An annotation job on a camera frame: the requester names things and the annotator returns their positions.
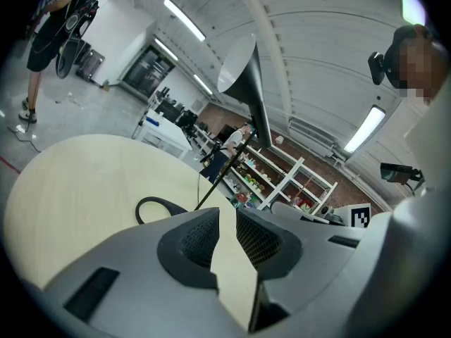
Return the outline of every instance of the sneaker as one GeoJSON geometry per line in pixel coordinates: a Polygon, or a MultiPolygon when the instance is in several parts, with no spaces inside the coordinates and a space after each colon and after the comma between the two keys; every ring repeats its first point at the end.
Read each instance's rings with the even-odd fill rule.
{"type": "Polygon", "coordinates": [[[19,112],[19,118],[22,120],[25,120],[27,122],[30,122],[32,124],[35,124],[37,122],[36,113],[33,113],[31,115],[31,119],[30,119],[30,111],[29,110],[19,112]]]}
{"type": "Polygon", "coordinates": [[[23,110],[28,110],[28,96],[22,100],[23,110]]]}

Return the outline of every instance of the gray floor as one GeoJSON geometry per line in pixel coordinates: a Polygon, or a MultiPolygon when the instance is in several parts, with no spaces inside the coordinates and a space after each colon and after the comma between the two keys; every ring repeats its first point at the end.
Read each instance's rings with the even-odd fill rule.
{"type": "MultiPolygon", "coordinates": [[[[37,155],[31,144],[19,142],[7,127],[25,129],[27,124],[18,119],[21,101],[27,96],[29,71],[26,69],[27,51],[21,59],[15,57],[3,66],[0,77],[0,158],[18,170],[37,155]]],[[[89,84],[74,74],[61,80],[56,76],[54,62],[43,72],[43,80],[37,101],[37,124],[26,133],[18,133],[21,139],[31,139],[39,150],[82,134],[114,134],[131,137],[144,104],[118,87],[109,92],[89,84]]],[[[194,160],[198,152],[193,144],[184,161],[196,171],[202,165],[194,160]]],[[[0,233],[3,212],[17,172],[0,161],[0,233]]],[[[219,189],[230,197],[230,190],[221,183],[219,189]]]]}

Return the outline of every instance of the suitcase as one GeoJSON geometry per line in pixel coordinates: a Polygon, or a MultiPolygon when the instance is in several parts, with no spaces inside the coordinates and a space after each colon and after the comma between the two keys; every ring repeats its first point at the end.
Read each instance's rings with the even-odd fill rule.
{"type": "Polygon", "coordinates": [[[76,74],[87,82],[90,82],[92,76],[104,60],[104,56],[92,49],[90,52],[86,53],[85,56],[83,56],[76,74]]]}

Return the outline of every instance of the white ceiling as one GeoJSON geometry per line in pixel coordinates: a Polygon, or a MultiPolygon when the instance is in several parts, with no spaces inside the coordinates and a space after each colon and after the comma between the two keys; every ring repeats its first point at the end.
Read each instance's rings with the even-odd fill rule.
{"type": "Polygon", "coordinates": [[[184,69],[209,85],[216,103],[246,111],[215,87],[229,48],[253,32],[270,124],[289,134],[287,121],[294,115],[333,135],[344,147],[370,108],[380,106],[387,112],[385,125],[351,158],[349,167],[391,204],[409,195],[404,187],[382,181],[378,166],[381,161],[415,165],[403,136],[423,110],[409,102],[400,104],[402,99],[387,80],[375,86],[367,63],[373,51],[384,53],[395,29],[406,24],[401,0],[172,1],[206,35],[205,42],[174,18],[163,0],[132,0],[156,18],[156,35],[178,55],[184,69]]]}

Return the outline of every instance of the fluorescent light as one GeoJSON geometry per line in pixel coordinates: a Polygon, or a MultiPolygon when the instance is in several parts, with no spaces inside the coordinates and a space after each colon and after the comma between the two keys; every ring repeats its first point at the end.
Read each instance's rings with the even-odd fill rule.
{"type": "Polygon", "coordinates": [[[182,20],[188,29],[192,31],[194,35],[196,35],[197,39],[201,42],[205,40],[205,35],[197,28],[197,26],[188,18],[183,11],[181,11],[171,0],[164,0],[164,5],[171,10],[175,16],[182,20]]]}
{"type": "Polygon", "coordinates": [[[213,95],[213,92],[204,84],[202,80],[199,79],[199,77],[196,74],[194,74],[194,78],[199,82],[199,84],[205,89],[207,93],[213,95]]]}
{"type": "Polygon", "coordinates": [[[166,45],[164,45],[164,44],[163,44],[162,42],[160,42],[158,39],[155,39],[155,42],[156,42],[159,46],[161,46],[161,48],[162,48],[166,53],[168,53],[168,54],[171,56],[172,59],[174,59],[175,61],[178,61],[178,57],[175,56],[175,54],[174,54],[171,50],[169,50],[169,49],[166,47],[166,45]]]}
{"type": "Polygon", "coordinates": [[[402,18],[411,24],[426,23],[426,13],[419,0],[402,0],[402,18]]]}
{"type": "Polygon", "coordinates": [[[384,119],[385,111],[373,106],[361,127],[354,134],[349,143],[345,146],[348,153],[354,153],[355,149],[362,145],[362,143],[370,136],[370,134],[378,127],[379,123],[384,119]]]}

